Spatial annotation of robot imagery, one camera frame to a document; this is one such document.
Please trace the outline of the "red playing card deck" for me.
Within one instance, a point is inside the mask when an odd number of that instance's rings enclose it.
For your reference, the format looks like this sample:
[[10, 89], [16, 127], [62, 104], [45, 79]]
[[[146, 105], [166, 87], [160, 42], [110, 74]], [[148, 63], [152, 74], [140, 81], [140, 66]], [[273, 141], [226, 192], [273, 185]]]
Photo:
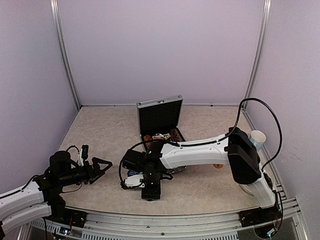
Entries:
[[153, 140], [170, 140], [171, 135], [169, 133], [156, 133], [152, 136]]

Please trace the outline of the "aluminium poker chip case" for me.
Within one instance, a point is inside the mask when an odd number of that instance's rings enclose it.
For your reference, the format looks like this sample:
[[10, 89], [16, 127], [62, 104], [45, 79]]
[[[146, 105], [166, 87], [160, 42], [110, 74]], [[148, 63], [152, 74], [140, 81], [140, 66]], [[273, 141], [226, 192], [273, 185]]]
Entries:
[[136, 103], [139, 134], [142, 141], [145, 135], [170, 134], [170, 130], [178, 128], [183, 97], [178, 95], [145, 100]]

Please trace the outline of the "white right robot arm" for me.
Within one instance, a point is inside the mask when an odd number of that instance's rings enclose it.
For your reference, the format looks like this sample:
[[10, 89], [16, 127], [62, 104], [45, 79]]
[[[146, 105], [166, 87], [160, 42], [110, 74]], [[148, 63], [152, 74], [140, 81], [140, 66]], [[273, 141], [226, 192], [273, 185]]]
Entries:
[[256, 197], [259, 208], [256, 218], [266, 222], [275, 212], [276, 190], [263, 169], [256, 146], [238, 127], [228, 133], [203, 140], [173, 142], [165, 139], [143, 141], [145, 152], [127, 150], [120, 161], [120, 169], [136, 174], [120, 179], [123, 189], [141, 188], [141, 197], [147, 201], [160, 199], [161, 180], [171, 180], [168, 170], [197, 165], [229, 165], [233, 180], [246, 185]]

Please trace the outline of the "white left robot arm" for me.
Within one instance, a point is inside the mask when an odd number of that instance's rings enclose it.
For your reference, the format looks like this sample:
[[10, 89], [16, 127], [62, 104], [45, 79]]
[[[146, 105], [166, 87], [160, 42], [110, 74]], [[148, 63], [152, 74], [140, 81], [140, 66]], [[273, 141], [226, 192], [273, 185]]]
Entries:
[[112, 162], [97, 157], [82, 163], [60, 150], [49, 158], [49, 167], [42, 175], [35, 175], [22, 187], [0, 196], [0, 237], [26, 223], [50, 217], [63, 223], [70, 211], [62, 198], [63, 188], [71, 185], [93, 184], [112, 167]]

